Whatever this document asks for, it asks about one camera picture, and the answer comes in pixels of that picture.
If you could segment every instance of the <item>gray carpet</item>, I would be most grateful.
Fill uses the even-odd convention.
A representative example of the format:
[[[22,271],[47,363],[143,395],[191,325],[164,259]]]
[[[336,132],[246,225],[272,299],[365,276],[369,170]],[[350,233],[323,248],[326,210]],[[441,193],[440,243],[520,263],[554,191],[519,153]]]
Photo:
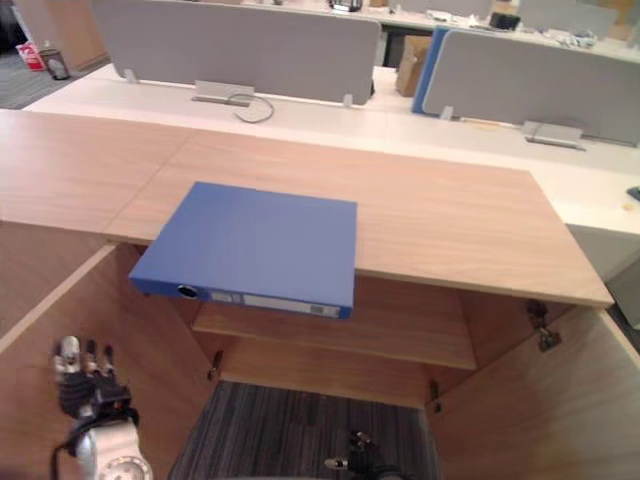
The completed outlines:
[[[2,54],[0,55],[0,108],[12,110],[24,108],[105,64],[106,62],[100,62],[82,72],[73,72],[68,80],[54,80],[46,71],[29,70],[17,53]]]
[[[347,480],[324,466],[348,454],[351,430],[373,435],[385,462],[439,480],[423,413],[403,407],[220,382],[170,478],[288,476]]]

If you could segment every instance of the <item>cabinet hinge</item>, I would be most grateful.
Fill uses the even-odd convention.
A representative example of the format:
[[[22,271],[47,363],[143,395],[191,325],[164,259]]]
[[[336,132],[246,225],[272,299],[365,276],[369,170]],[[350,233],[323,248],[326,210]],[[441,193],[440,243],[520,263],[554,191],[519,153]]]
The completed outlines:
[[[433,413],[442,412],[442,404],[440,403],[440,384],[435,380],[430,380],[429,391],[431,393],[431,403],[433,404]]]
[[[541,352],[551,350],[556,345],[562,343],[562,338],[558,332],[552,332],[547,328],[547,305],[538,300],[527,301],[527,314],[533,329],[540,335],[538,346]]]
[[[222,356],[224,355],[223,350],[218,350],[216,354],[213,356],[213,361],[211,362],[211,368],[207,372],[207,380],[213,380],[213,377],[220,371],[220,364],[222,363]]]

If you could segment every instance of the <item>wooden tabletop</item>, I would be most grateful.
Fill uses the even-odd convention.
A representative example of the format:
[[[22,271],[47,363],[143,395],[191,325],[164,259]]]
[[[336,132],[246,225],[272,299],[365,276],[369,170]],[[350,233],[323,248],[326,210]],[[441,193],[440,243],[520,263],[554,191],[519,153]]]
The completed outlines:
[[[7,221],[149,243],[196,180],[353,200],[360,273],[611,303],[526,172],[20,111],[0,129]]]

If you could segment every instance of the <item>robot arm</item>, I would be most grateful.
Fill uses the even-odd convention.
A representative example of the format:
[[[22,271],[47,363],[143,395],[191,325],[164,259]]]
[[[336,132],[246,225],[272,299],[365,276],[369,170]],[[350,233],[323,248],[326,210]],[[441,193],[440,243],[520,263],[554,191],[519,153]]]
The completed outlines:
[[[151,480],[153,474],[138,447],[138,412],[131,407],[131,392],[119,385],[113,349],[104,349],[100,368],[96,343],[89,340],[81,353],[76,337],[56,346],[54,369],[62,411],[76,420],[67,440],[51,456],[51,478],[58,478],[58,453],[78,458],[87,479]]]

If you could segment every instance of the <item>red bag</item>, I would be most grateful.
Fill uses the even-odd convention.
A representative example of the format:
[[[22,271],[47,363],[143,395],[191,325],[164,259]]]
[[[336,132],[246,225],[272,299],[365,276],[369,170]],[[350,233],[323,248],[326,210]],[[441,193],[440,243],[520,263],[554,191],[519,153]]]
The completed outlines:
[[[16,47],[18,53],[24,60],[24,63],[27,64],[30,70],[34,72],[41,72],[42,70],[46,70],[44,66],[44,62],[38,55],[38,51],[36,50],[36,46],[33,42],[23,43],[22,45],[18,45]]]

